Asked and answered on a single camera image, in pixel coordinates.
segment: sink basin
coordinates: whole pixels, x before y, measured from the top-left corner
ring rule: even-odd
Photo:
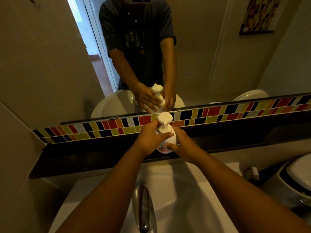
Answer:
[[[77,181],[61,206],[49,233],[54,233],[74,208],[105,176]],[[144,168],[138,181],[147,183],[159,233],[238,233],[200,170],[188,163]],[[138,233],[132,203],[122,233]]]
[[[135,113],[133,104],[133,93],[130,90],[116,91],[101,102],[93,110],[91,118],[109,117],[114,115],[124,115]],[[174,108],[185,107],[182,99],[176,95]]]

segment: shirt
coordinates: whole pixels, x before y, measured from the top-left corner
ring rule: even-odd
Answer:
[[[146,5],[141,23],[118,0],[106,0],[100,7],[99,20],[109,51],[124,53],[138,80],[147,87],[163,85],[162,53],[160,42],[176,37],[173,32],[171,9],[166,0],[155,0]],[[119,90],[128,89],[120,78]]]

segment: person's left hand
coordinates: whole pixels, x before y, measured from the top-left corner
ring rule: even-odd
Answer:
[[[174,133],[156,134],[155,130],[161,125],[156,119],[145,125],[140,131],[134,145],[144,156],[151,154],[161,144],[162,141],[174,136]]]
[[[175,87],[165,84],[163,87],[163,98],[165,98],[163,112],[172,110],[176,102]]]

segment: hand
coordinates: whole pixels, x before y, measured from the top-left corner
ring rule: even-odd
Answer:
[[[156,119],[147,125],[145,125],[140,131],[134,145],[142,154],[147,156],[155,151],[155,149],[161,144],[161,142],[174,136],[174,133],[168,132],[164,134],[156,134],[155,130],[161,125]]]
[[[203,154],[203,150],[186,134],[186,132],[179,127],[173,127],[179,141],[179,146],[168,143],[164,144],[167,148],[178,154],[184,161],[193,163],[198,160],[198,157]]]
[[[165,84],[163,88],[163,98],[165,98],[163,111],[166,112],[172,110],[176,102],[175,87]]]
[[[155,93],[149,87],[145,86],[141,82],[137,83],[132,92],[138,104],[144,110],[148,111],[148,113],[151,113],[151,111],[146,106],[153,109],[154,111],[157,111],[158,108],[161,108],[161,100],[156,97]]]

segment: chrome faucet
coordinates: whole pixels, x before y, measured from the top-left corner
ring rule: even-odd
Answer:
[[[138,183],[134,189],[132,205],[136,225],[140,233],[157,233],[156,216],[148,188]]]
[[[143,112],[142,107],[135,100],[135,96],[133,96],[133,104],[134,104],[134,108],[135,108],[135,113],[142,113]]]

